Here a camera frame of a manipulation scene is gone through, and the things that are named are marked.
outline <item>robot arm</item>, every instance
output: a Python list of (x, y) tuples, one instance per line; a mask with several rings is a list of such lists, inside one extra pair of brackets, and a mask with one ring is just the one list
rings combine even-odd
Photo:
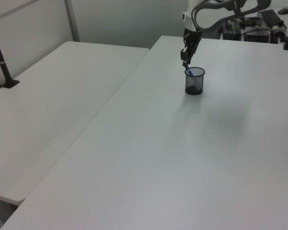
[(288, 0), (189, 0), (188, 10), (182, 15), (185, 24), (185, 48), (180, 53), (183, 66), (190, 64), (203, 32), (250, 13), (286, 6)]

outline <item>wall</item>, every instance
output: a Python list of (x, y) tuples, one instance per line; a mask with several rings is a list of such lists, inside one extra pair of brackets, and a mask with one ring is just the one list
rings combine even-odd
[(71, 0), (81, 42), (151, 48), (182, 36), (187, 0)]
[(39, 0), (0, 19), (0, 48), (13, 78), (66, 41), (72, 34), (64, 0)]

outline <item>black mesh cup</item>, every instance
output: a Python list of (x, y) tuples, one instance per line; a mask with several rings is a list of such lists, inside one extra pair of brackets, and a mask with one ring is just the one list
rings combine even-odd
[(199, 67), (192, 67), (186, 74), (186, 93), (190, 95), (199, 95), (203, 92), (205, 70)]

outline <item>table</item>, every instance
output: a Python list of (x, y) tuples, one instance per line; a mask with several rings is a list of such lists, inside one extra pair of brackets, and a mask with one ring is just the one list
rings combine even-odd
[(67, 42), (0, 89), (0, 199), (19, 205), (148, 49)]
[(2, 230), (288, 230), (288, 51), (203, 39), (190, 96), (182, 47), (158, 40)]

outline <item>computer mouse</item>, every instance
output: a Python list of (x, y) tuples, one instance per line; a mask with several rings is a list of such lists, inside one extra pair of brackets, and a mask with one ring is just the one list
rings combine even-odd
[(287, 8), (281, 9), (277, 13), (278, 14), (288, 14), (288, 9)]

